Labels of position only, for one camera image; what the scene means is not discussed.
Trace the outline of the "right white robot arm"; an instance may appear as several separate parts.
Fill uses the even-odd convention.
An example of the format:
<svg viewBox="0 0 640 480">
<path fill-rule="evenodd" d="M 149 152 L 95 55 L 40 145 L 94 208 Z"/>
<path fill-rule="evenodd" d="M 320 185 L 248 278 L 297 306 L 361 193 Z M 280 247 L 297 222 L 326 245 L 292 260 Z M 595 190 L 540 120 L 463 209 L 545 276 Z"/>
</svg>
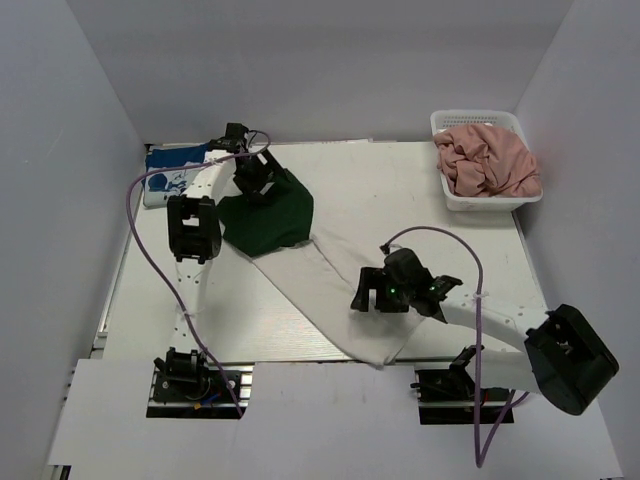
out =
<svg viewBox="0 0 640 480">
<path fill-rule="evenodd" d="M 620 369 L 577 308 L 547 311 L 482 297 L 458 278 L 432 275 L 408 248 L 387 255 L 380 268 L 361 268 L 351 308 L 393 320 L 416 313 L 508 344 L 507 352 L 471 345 L 450 363 L 446 380 L 466 399 L 489 388 L 524 390 L 577 416 Z"/>
</svg>

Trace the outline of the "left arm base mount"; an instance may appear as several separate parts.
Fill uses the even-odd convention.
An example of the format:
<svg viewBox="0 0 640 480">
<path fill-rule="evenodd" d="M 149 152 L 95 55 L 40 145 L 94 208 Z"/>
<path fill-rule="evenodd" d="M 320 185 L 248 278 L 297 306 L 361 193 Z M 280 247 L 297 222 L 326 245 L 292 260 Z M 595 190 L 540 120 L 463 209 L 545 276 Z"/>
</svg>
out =
<svg viewBox="0 0 640 480">
<path fill-rule="evenodd" d="M 248 405 L 247 370 L 221 372 L 198 350 L 170 348 L 154 360 L 146 416 L 156 419 L 238 420 Z"/>
</svg>

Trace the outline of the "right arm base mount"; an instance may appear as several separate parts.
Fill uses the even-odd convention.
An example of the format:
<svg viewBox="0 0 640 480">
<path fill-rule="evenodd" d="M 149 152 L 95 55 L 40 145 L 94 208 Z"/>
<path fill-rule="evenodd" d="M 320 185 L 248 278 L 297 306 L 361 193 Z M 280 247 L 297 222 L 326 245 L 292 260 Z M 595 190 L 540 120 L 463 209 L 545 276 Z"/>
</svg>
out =
<svg viewBox="0 0 640 480">
<path fill-rule="evenodd" d="M 475 383 L 466 371 L 476 356 L 466 347 L 445 367 L 423 367 L 415 371 L 410 388 L 417 394 L 421 425 L 472 425 Z"/>
</svg>

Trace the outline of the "white and green t shirt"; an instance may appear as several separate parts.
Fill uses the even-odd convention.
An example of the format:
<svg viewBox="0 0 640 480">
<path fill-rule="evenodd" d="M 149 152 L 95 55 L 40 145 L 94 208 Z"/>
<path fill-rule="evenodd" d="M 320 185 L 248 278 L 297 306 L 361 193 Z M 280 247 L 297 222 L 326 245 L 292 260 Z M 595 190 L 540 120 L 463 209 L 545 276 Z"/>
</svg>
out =
<svg viewBox="0 0 640 480">
<path fill-rule="evenodd" d="M 223 237 L 243 254 L 342 353 L 382 366 L 392 363 L 420 325 L 414 313 L 350 307 L 360 269 L 370 264 L 346 238 L 314 228 L 314 199 L 286 172 L 258 198 L 226 195 L 218 212 Z"/>
</svg>

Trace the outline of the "pink t shirt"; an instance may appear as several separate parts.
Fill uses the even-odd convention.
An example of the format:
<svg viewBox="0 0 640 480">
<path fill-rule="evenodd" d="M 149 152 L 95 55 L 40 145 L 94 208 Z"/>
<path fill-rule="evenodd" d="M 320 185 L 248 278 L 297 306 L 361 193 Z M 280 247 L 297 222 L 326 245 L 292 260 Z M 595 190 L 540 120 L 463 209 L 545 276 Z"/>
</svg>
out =
<svg viewBox="0 0 640 480">
<path fill-rule="evenodd" d="M 542 194 L 536 157 L 502 127 L 457 125 L 433 137 L 438 170 L 451 194 L 467 198 L 531 198 Z"/>
</svg>

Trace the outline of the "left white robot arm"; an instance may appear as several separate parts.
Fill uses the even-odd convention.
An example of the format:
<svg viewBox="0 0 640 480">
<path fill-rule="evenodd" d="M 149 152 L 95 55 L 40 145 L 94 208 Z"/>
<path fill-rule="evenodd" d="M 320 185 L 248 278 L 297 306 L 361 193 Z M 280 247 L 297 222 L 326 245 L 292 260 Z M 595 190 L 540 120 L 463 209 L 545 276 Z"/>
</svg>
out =
<svg viewBox="0 0 640 480">
<path fill-rule="evenodd" d="M 167 200 L 169 249 L 175 259 L 177 285 L 173 288 L 182 318 L 176 321 L 174 343 L 158 369 L 154 400 L 205 399 L 215 382 L 209 354 L 196 331 L 204 306 L 208 277 L 222 247 L 218 202 L 228 183 L 240 191 L 243 206 L 264 207 L 272 202 L 269 190 L 287 174 L 267 146 L 252 152 L 258 135 L 241 123 L 229 123 L 225 134 L 206 146 L 203 169 L 184 193 Z"/>
</svg>

